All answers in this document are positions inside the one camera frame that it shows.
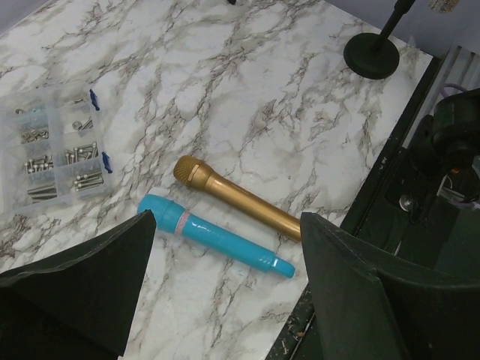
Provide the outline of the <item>blue microphone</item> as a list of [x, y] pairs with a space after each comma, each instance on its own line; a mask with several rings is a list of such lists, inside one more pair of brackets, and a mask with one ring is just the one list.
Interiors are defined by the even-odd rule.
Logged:
[[184, 236], [262, 272], [274, 272], [292, 278], [295, 267], [265, 247], [190, 213], [186, 208], [162, 196], [147, 194], [137, 211], [151, 211], [158, 230]]

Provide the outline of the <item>black stand holding silver microphone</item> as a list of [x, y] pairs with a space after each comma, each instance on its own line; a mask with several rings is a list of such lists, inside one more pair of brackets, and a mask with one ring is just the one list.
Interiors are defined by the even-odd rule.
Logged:
[[400, 54], [389, 36], [414, 3], [415, 0], [396, 1], [391, 16], [379, 34], [361, 33], [347, 42], [343, 57], [353, 72], [370, 80], [383, 80], [397, 70]]

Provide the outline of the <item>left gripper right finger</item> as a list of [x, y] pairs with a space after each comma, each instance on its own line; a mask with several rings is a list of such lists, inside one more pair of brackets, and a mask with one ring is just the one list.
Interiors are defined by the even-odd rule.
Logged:
[[434, 271], [301, 215], [325, 359], [477, 359], [479, 281]]

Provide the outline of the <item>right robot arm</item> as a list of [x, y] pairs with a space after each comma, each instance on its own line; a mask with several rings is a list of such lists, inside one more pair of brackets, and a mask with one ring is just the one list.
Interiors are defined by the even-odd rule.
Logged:
[[479, 90], [443, 98], [421, 120], [407, 158], [421, 175], [414, 209], [425, 216], [450, 181], [451, 201], [474, 208], [479, 201]]

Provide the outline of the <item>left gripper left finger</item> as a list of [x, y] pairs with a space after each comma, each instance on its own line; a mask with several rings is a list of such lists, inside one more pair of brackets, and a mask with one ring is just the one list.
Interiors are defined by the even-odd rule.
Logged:
[[2, 359], [125, 354], [155, 235], [151, 211], [1, 273]]

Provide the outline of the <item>silver mesh head microphone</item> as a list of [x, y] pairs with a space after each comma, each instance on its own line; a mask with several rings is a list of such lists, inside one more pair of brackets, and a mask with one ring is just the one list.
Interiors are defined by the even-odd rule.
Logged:
[[458, 3], [459, 0], [430, 0], [428, 7], [439, 14], [447, 14], [452, 12]]

